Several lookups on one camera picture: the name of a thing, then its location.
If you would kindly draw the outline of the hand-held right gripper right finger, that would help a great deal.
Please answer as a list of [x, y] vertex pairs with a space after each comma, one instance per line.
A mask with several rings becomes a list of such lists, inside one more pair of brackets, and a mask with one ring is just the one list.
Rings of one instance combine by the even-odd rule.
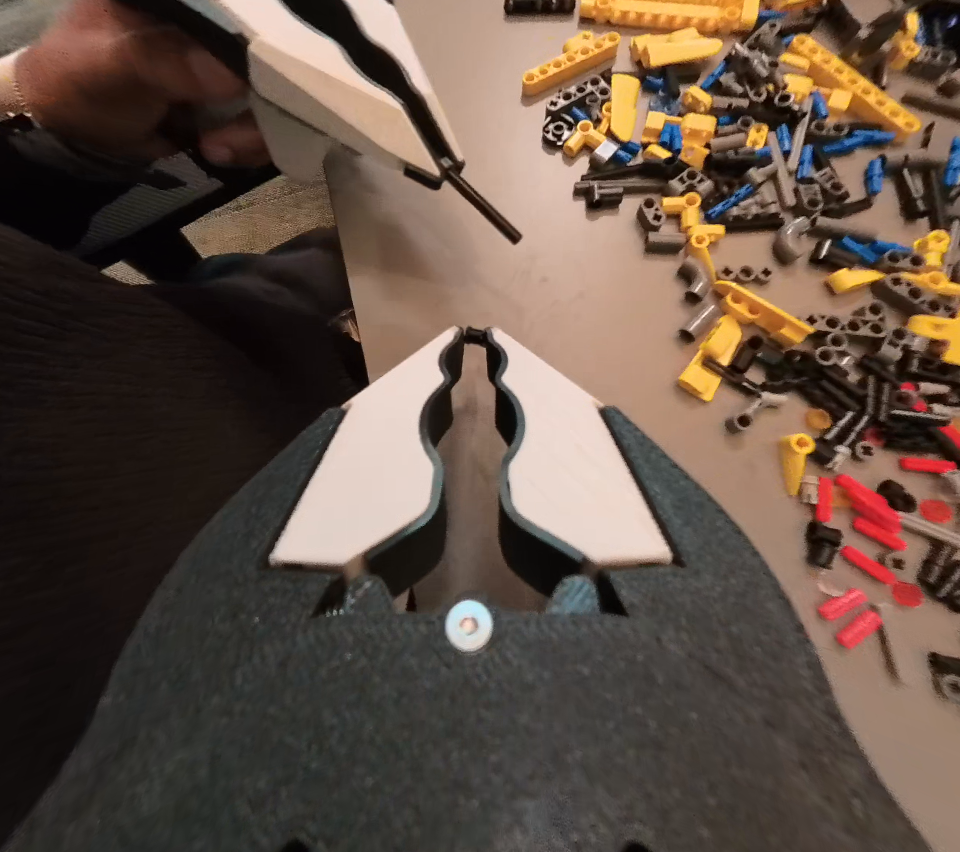
[[668, 566], [674, 551], [604, 418], [605, 406], [498, 328], [483, 332], [501, 552], [543, 596], [570, 576]]

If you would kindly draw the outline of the person's left hand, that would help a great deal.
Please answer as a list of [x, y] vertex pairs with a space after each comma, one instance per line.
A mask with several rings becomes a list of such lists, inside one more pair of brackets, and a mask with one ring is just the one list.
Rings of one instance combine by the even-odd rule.
[[12, 76], [16, 105], [37, 125], [105, 157], [155, 162], [193, 142], [213, 164], [270, 160], [249, 111], [171, 132], [174, 113], [237, 105], [248, 88], [180, 30], [114, 0], [69, 0]]

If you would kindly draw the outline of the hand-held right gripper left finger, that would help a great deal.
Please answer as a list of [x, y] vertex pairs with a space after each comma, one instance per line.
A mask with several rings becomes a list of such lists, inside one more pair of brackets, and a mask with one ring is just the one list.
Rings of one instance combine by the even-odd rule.
[[438, 564], [447, 528], [438, 444], [464, 345], [464, 329], [451, 327], [341, 406], [270, 566], [366, 573], [397, 596]]

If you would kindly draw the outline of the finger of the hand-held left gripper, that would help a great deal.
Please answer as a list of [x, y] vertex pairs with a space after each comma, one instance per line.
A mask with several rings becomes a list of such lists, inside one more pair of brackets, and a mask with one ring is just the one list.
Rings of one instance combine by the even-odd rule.
[[406, 169], [461, 170], [462, 151], [394, 0], [281, 0], [342, 56], [350, 104], [332, 111]]
[[249, 107], [270, 159], [288, 177], [308, 182], [321, 170], [331, 146], [340, 144], [374, 158], [426, 186], [439, 186], [442, 170], [410, 170], [354, 131], [332, 106], [350, 104], [354, 85], [341, 54], [294, 18], [281, 0], [212, 0], [225, 22], [239, 27], [246, 47]]

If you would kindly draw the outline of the thin black axle rod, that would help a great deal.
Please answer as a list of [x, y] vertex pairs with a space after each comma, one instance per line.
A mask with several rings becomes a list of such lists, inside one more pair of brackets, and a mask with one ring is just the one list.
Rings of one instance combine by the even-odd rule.
[[484, 198], [462, 174], [462, 164], [449, 159], [441, 159], [440, 167], [445, 183], [449, 184], [465, 201], [467, 201], [498, 234], [503, 236], [511, 245], [518, 245], [522, 241], [520, 230], [499, 212], [486, 198]]

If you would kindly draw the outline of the person's black sweater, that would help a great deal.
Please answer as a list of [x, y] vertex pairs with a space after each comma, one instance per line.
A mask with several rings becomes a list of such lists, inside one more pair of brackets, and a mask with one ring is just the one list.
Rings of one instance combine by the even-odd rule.
[[361, 388], [334, 229], [117, 282], [2, 229], [1, 834], [84, 734], [159, 583]]

